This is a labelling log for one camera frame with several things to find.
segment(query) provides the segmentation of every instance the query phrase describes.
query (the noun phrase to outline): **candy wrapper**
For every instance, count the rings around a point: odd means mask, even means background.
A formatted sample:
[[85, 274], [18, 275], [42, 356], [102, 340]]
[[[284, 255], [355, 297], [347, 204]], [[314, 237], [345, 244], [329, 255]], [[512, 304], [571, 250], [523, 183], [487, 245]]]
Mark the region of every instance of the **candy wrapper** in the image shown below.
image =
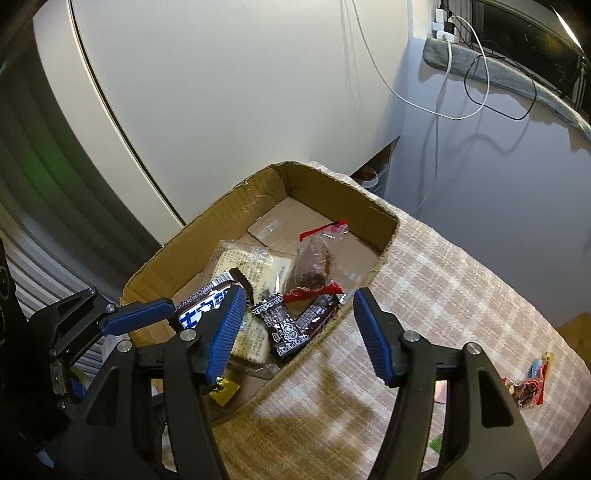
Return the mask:
[[348, 231], [347, 221], [339, 220], [300, 235], [293, 275], [284, 295], [286, 303], [343, 293], [335, 272], [339, 244]]
[[283, 296], [276, 294], [255, 305], [252, 312], [265, 322], [274, 352], [284, 359], [302, 349], [335, 315], [338, 307], [336, 295], [324, 294], [294, 320], [287, 311]]
[[544, 383], [548, 380], [554, 355], [546, 352], [531, 365], [529, 378], [520, 383], [503, 378], [503, 383], [519, 408], [532, 408], [544, 402]]
[[246, 304], [252, 305], [252, 286], [246, 277], [237, 268], [231, 268], [222, 272], [209, 283], [189, 295], [176, 305], [175, 318], [170, 326], [175, 332], [193, 328], [199, 323], [201, 317], [209, 310], [217, 309], [226, 293], [232, 285], [239, 285], [246, 292]]
[[[215, 278], [230, 268], [238, 268], [252, 285], [254, 303], [260, 303], [283, 292], [295, 260], [293, 255], [267, 247], [222, 241], [212, 255], [208, 272], [210, 278]], [[249, 375], [265, 379], [272, 378], [278, 371], [271, 355], [267, 328], [250, 308], [244, 315], [229, 363]]]

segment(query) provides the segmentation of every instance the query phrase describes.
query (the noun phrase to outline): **cardboard flap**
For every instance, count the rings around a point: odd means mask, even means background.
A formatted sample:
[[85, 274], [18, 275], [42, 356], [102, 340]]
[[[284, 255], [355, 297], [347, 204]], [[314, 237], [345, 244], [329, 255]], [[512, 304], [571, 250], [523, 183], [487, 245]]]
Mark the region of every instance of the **cardboard flap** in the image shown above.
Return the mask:
[[287, 196], [280, 173], [267, 167], [224, 195], [162, 247], [128, 282], [122, 304], [171, 297], [201, 272], [221, 240], [236, 240]]
[[302, 164], [278, 166], [288, 179], [287, 193], [332, 221], [346, 218], [349, 230], [382, 252], [394, 235], [398, 219], [362, 192]]

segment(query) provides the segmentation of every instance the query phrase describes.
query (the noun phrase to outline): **blue rubber pad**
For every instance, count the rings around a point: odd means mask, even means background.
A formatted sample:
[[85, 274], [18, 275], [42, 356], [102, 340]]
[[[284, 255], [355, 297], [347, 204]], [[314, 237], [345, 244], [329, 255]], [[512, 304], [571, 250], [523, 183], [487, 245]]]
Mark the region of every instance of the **blue rubber pad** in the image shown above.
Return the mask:
[[213, 338], [209, 348], [209, 362], [205, 371], [205, 379], [210, 385], [216, 383], [217, 378], [222, 376], [226, 368], [226, 364], [230, 358], [230, 352], [238, 334], [238, 329], [242, 324], [245, 309], [246, 294], [240, 288], [232, 299], [232, 304], [228, 308], [226, 317], [217, 330], [216, 336]]
[[355, 292], [353, 312], [375, 374], [388, 385], [394, 380], [392, 350], [365, 297], [359, 290]]
[[138, 310], [117, 317], [107, 322], [102, 329], [103, 335], [123, 335], [139, 328], [152, 325], [174, 316], [174, 305], [171, 301], [154, 300]]

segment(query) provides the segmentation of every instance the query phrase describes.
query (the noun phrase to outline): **beef jerky package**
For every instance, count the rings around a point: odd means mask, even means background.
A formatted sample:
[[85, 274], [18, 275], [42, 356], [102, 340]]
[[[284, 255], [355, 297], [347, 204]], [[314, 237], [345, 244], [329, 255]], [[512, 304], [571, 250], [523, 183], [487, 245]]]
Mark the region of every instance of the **beef jerky package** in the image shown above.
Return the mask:
[[343, 293], [335, 273], [340, 242], [347, 232], [347, 221], [339, 220], [300, 234], [297, 259], [284, 295], [286, 303]]

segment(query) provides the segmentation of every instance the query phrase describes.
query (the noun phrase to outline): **chocolate bar wrapper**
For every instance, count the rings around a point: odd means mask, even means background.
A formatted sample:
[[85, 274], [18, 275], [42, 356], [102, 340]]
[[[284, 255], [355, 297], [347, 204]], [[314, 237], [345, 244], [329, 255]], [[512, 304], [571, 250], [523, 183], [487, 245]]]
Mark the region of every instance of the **chocolate bar wrapper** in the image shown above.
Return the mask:
[[314, 338], [324, 325], [335, 315], [339, 307], [339, 299], [336, 295], [324, 294], [306, 308], [295, 321], [298, 330], [311, 338]]
[[177, 332], [195, 327], [201, 320], [203, 313], [220, 306], [232, 285], [244, 288], [247, 306], [253, 304], [250, 282], [240, 270], [231, 268], [181, 301], [176, 307], [176, 315], [174, 321], [171, 322], [171, 327]]
[[276, 294], [253, 307], [252, 312], [265, 322], [273, 350], [280, 358], [285, 358], [310, 341], [335, 314], [338, 305], [335, 295], [321, 295], [294, 320], [287, 311], [283, 295]]
[[271, 347], [280, 358], [310, 340], [309, 336], [302, 335], [297, 329], [295, 320], [287, 311], [283, 295], [280, 293], [271, 295], [266, 301], [255, 305], [252, 312], [267, 326]]

